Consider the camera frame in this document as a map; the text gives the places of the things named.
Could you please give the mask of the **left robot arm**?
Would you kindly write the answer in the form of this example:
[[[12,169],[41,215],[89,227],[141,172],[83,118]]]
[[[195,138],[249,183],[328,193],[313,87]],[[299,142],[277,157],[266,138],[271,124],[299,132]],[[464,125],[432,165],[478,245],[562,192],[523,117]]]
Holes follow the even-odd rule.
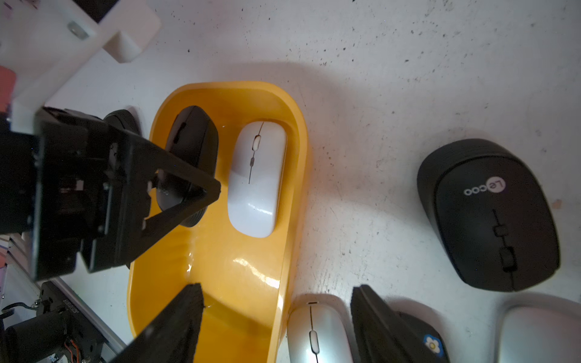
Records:
[[[175,118],[159,147],[134,116],[104,119],[45,107],[32,134],[1,116],[1,232],[29,232],[30,277],[126,266],[217,201],[219,133],[197,106]]]

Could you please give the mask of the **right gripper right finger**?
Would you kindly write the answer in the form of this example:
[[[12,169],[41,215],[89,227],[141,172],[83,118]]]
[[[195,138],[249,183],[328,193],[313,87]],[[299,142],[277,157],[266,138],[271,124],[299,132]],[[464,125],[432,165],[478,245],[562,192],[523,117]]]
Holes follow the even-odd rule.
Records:
[[[398,311],[367,284],[354,287],[350,311],[363,362],[438,362]]]

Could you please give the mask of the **yellow storage tray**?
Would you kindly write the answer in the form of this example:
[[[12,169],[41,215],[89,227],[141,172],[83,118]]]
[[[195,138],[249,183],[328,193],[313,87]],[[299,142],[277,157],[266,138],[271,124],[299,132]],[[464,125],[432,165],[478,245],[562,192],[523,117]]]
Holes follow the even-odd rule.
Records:
[[[140,334],[186,284],[198,283],[205,309],[195,361],[274,362],[292,302],[307,204],[307,124],[295,100],[271,83],[195,83],[166,98],[149,139],[164,146],[175,118],[188,106],[201,107],[218,129],[221,194],[197,225],[176,227],[131,265],[131,331]],[[275,230],[255,239],[229,221],[228,172],[240,131],[261,119],[284,128],[287,148]]]

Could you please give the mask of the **black mouse with flower sticker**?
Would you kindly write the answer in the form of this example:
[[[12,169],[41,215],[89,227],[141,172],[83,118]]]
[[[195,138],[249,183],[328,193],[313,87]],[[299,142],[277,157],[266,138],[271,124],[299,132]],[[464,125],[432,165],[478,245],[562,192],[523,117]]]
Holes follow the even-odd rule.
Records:
[[[438,362],[449,362],[449,356],[444,340],[437,330],[427,322],[405,312],[398,312],[399,317],[418,336],[422,343],[437,357]]]

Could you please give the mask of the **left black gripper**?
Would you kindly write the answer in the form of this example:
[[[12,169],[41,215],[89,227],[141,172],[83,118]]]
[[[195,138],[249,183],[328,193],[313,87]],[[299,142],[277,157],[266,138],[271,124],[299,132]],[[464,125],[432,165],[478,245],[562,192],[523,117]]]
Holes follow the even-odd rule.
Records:
[[[215,176],[165,151],[166,145],[84,113],[43,109],[37,139],[35,280],[70,274],[78,257],[90,272],[128,265],[169,234],[152,225],[161,213],[156,199],[161,169],[209,195],[221,192]]]

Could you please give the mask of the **white mouse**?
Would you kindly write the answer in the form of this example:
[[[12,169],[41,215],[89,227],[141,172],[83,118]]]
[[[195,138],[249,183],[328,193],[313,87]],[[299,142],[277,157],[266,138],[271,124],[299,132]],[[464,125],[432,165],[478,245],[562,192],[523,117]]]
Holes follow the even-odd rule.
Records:
[[[228,174],[228,217],[249,237],[274,232],[287,134],[272,121],[255,121],[239,133]]]

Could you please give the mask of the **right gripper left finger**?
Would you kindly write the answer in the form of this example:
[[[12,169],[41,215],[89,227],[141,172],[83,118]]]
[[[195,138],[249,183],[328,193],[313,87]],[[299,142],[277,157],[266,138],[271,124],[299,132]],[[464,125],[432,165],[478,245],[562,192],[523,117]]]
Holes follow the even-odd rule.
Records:
[[[113,361],[192,363],[203,312],[201,285],[186,285]]]

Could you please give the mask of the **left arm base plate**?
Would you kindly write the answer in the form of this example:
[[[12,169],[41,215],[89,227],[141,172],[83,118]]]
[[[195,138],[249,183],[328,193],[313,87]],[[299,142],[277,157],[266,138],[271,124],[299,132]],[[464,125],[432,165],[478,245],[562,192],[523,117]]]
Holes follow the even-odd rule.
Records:
[[[2,362],[112,362],[126,344],[60,280],[1,308]]]

